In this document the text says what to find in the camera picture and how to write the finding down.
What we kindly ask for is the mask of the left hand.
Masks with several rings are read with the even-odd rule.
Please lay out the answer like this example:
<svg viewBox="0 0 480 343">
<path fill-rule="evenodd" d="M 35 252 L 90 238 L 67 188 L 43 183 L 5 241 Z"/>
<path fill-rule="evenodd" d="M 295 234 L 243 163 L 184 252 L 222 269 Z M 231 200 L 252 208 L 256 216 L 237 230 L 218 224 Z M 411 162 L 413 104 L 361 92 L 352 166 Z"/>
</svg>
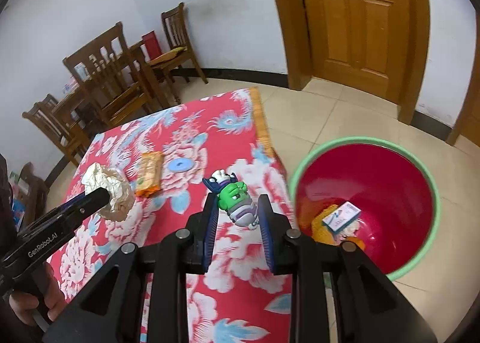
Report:
<svg viewBox="0 0 480 343">
<path fill-rule="evenodd" d="M 44 300 L 48 311 L 48 317 L 55 321 L 59 314 L 67 305 L 64 293 L 61 291 L 52 266 L 45 263 L 46 271 L 49 276 L 49 287 L 44 295 Z M 9 305 L 16 314 L 17 318 L 26 325 L 34 326 L 36 323 L 32 317 L 31 311 L 39 305 L 38 299 L 29 293 L 13 291 L 9 297 Z"/>
</svg>

